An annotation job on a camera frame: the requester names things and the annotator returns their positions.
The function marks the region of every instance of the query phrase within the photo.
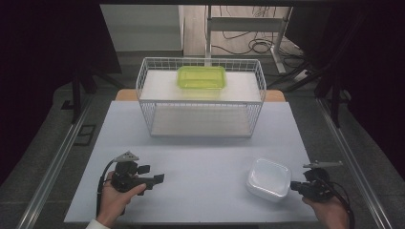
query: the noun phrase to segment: cable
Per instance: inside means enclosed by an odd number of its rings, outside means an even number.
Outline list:
[[[227,6],[226,6],[226,11],[227,11],[227,13],[229,14],[229,16],[232,16],[232,15],[230,14],[230,12],[228,11]],[[220,6],[220,16],[223,16],[223,9],[222,9],[222,6]],[[244,32],[244,33],[239,34],[239,35],[236,35],[236,36],[226,37],[226,36],[225,36],[225,32],[223,31],[223,37],[224,37],[225,39],[227,39],[227,40],[230,40],[230,39],[234,39],[234,38],[238,38],[238,37],[244,36],[244,35],[249,34],[249,33],[251,33],[251,31],[247,31],[247,32]]]
[[[107,174],[108,168],[114,163],[114,161],[110,161],[107,166],[104,169],[104,172],[102,173],[102,176],[100,177],[98,181],[98,186],[97,186],[97,204],[96,204],[96,217],[98,216],[98,213],[100,211],[100,204],[101,204],[101,194],[102,194],[102,187],[104,186],[104,180],[105,175]]]
[[[349,195],[348,195],[348,193],[346,192],[345,188],[343,188],[342,185],[340,185],[340,184],[338,184],[338,183],[336,183],[336,182],[330,182],[330,183],[339,186],[339,187],[343,190],[343,192],[345,193],[346,199],[347,199],[346,201],[348,202],[349,205],[351,205],[351,200],[349,199]]]
[[[352,210],[352,208],[350,207],[350,205],[345,201],[345,199],[336,191],[334,190],[325,180],[316,177],[316,180],[318,180],[319,182],[321,182],[323,185],[325,185],[325,187],[327,187],[342,203],[343,207],[345,208],[346,212],[349,215],[349,228],[350,229],[354,229],[354,225],[355,225],[355,218],[354,218],[354,212]]]
[[[250,49],[249,51],[246,51],[246,52],[232,52],[232,51],[226,50],[226,49],[224,49],[223,47],[220,47],[220,46],[214,46],[214,45],[212,45],[211,47],[212,47],[212,48],[217,48],[217,49],[223,50],[223,51],[228,52],[228,53],[231,53],[231,54],[247,54],[247,53],[249,53],[249,52],[252,51],[252,49]]]
[[[262,10],[262,7],[260,7],[256,13],[254,13],[254,9],[253,9],[252,14],[255,17],[259,17],[259,16],[265,17],[266,14],[268,15],[269,11],[270,11],[270,7],[265,7],[264,10]]]
[[[271,44],[268,45],[268,43],[267,43],[266,40],[260,39],[260,38],[256,38],[256,36],[257,36],[257,32],[256,32],[256,35],[255,35],[255,38],[254,38],[253,40],[249,41],[249,43],[248,43],[247,45],[248,45],[253,51],[255,51],[255,52],[258,53],[258,54],[265,54],[265,53],[269,52],[269,51],[271,50]],[[266,50],[265,50],[265,51],[257,51],[257,50],[254,49],[256,46],[266,46]]]

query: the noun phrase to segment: wall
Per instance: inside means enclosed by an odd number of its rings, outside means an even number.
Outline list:
[[[182,50],[183,6],[101,5],[117,52]]]

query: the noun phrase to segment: wire basket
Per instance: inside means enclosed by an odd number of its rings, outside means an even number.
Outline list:
[[[226,86],[185,90],[182,66],[222,66]],[[266,98],[259,60],[144,58],[137,79],[139,105],[151,136],[251,137]]]

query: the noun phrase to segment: gray floor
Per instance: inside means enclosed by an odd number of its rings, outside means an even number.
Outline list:
[[[295,52],[289,44],[288,49]],[[123,74],[112,74],[119,82],[129,88],[135,86],[135,80],[140,67],[140,61],[145,56],[178,56],[177,52],[131,52],[119,53]],[[265,73],[276,74],[271,58],[258,57]],[[267,83],[277,80],[280,76],[267,76]],[[33,228],[84,228],[85,225],[63,223],[63,219],[75,194],[75,189],[81,179],[87,161],[96,143],[96,137],[101,129],[109,104],[117,94],[117,88],[95,76],[98,90],[95,94],[84,94],[91,97],[90,110],[83,125],[94,125],[93,138],[77,137],[75,143],[90,140],[89,145],[73,145],[66,160],[61,166],[46,202],[38,212],[38,218]],[[285,94],[291,106],[301,137],[307,149],[309,159],[320,161],[344,160],[338,144],[334,140],[330,128],[322,115],[319,104],[313,96],[316,81],[292,93]],[[65,135],[72,127],[73,113],[61,110],[65,100],[72,99],[71,86],[66,85],[54,93],[53,107],[49,115],[32,141],[27,152],[12,171],[8,180],[0,187],[0,228],[15,228],[32,200],[36,188],[53,160]],[[373,142],[370,136],[352,117],[345,104],[340,107],[341,131],[348,141],[357,162],[365,177],[372,185],[377,198],[386,211],[393,228],[405,226],[405,183],[398,175],[390,161]],[[331,179],[342,184],[348,191],[352,208],[356,216],[356,228],[378,228],[370,212],[364,196],[352,178],[347,166],[330,168]],[[323,228],[318,222],[314,223],[277,223],[257,225],[258,228]],[[118,225],[116,228],[134,228]]]

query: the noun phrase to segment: black curtain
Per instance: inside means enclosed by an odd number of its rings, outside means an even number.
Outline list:
[[[54,91],[92,66],[120,73],[98,4],[0,3],[2,183],[53,104]]]
[[[348,7],[294,7],[285,36],[300,47],[314,69],[321,69],[336,52],[356,10]]]
[[[405,31],[403,11],[374,5],[340,68],[349,109],[405,177]]]

